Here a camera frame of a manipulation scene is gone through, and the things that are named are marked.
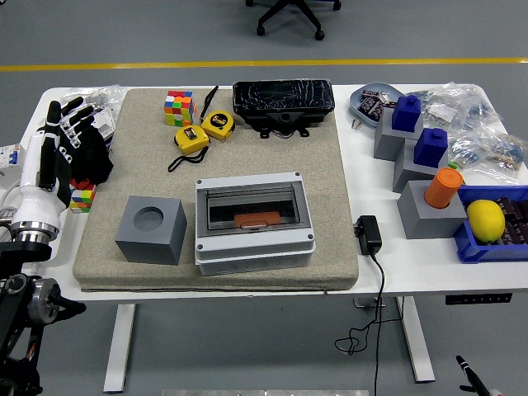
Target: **gray block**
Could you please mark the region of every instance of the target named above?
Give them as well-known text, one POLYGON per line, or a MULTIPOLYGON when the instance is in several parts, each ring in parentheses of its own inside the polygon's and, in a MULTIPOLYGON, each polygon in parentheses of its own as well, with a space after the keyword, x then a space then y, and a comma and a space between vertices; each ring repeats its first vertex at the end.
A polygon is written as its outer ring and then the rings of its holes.
POLYGON ((393 130, 394 109, 385 107, 374 135, 374 158, 395 161, 405 139, 418 140, 423 132, 423 115, 420 114, 414 132, 393 130))
POLYGON ((416 143, 417 140, 405 139, 394 162, 393 192, 401 193, 410 180, 432 180, 438 169, 447 167, 447 151, 438 163, 438 167, 427 167, 414 163, 414 146, 416 143))
POLYGON ((428 180, 407 183, 398 200, 398 211, 407 239, 451 238, 466 220, 464 206, 455 194, 445 209, 435 209, 423 199, 428 180))
POLYGON ((115 243, 129 262, 177 265, 186 228, 180 200, 130 196, 115 243))

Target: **orange cup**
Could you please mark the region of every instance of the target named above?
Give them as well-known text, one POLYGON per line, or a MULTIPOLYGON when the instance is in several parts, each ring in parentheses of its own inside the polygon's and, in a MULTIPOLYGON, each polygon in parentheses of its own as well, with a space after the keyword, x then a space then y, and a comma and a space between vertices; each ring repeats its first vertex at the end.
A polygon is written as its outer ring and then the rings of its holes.
POLYGON ((423 198, 430 207, 445 209, 463 182, 464 178, 459 171, 450 167, 443 167, 432 179, 423 198))

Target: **yellow tape measure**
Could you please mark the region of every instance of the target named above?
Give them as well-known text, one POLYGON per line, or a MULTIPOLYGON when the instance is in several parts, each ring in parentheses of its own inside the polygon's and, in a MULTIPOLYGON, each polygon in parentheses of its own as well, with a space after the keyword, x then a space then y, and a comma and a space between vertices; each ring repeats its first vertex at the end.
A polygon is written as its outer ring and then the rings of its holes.
POLYGON ((174 143, 180 148, 183 155, 189 155, 201 150, 209 144, 209 142, 209 136, 198 125, 184 126, 174 135, 174 143))
POLYGON ((234 131, 234 119, 226 111, 213 111, 205 118, 201 127, 209 136, 225 142, 234 131))

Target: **table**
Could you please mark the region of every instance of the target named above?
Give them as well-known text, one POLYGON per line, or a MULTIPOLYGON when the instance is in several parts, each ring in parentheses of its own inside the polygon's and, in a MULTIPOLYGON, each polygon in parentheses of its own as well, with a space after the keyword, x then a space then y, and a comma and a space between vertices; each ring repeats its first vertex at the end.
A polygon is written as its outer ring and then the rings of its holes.
MULTIPOLYGON (((427 345, 420 327, 412 296, 434 293, 440 295, 483 292, 517 292, 528 289, 528 266, 525 262, 488 262, 478 265, 461 264, 456 257, 455 241, 450 239, 407 240, 396 206, 399 194, 391 191, 394 163, 373 159, 374 130, 362 125, 351 128, 354 119, 349 110, 349 97, 361 85, 334 86, 335 116, 341 145, 343 167, 353 219, 360 215, 375 215, 383 239, 383 247, 377 258, 385 271, 384 295, 409 296, 405 301, 403 326, 408 339, 409 351, 417 382, 434 380, 427 345)), ((413 92, 431 85, 394 85, 401 92, 413 92)), ((21 144, 27 147, 31 134, 44 119, 51 100, 60 99, 69 88, 52 88, 46 91, 24 133, 21 144)), ((465 172, 468 184, 499 184, 498 181, 476 172, 465 172)), ((522 182, 528 182, 524 167, 520 173, 522 182)), ((323 292, 96 292, 85 293, 73 278, 72 266, 83 234, 87 215, 68 213, 64 220, 61 254, 43 263, 38 273, 55 278, 62 293, 78 301, 107 301, 119 304, 115 321, 114 341, 111 347, 105 391, 122 390, 125 377, 126 357, 134 318, 134 304, 140 302, 234 296, 272 295, 322 295, 323 292)), ((377 295, 380 274, 369 257, 359 257, 360 277, 350 290, 330 292, 355 297, 377 295)))

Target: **yellow lemon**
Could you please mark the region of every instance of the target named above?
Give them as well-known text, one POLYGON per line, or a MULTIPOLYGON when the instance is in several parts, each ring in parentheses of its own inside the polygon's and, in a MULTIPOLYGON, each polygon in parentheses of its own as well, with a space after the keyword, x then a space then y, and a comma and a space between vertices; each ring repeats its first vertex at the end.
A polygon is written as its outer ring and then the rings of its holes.
POLYGON ((499 239, 506 222, 502 209, 492 200, 476 200, 466 210, 473 235, 482 243, 499 239))

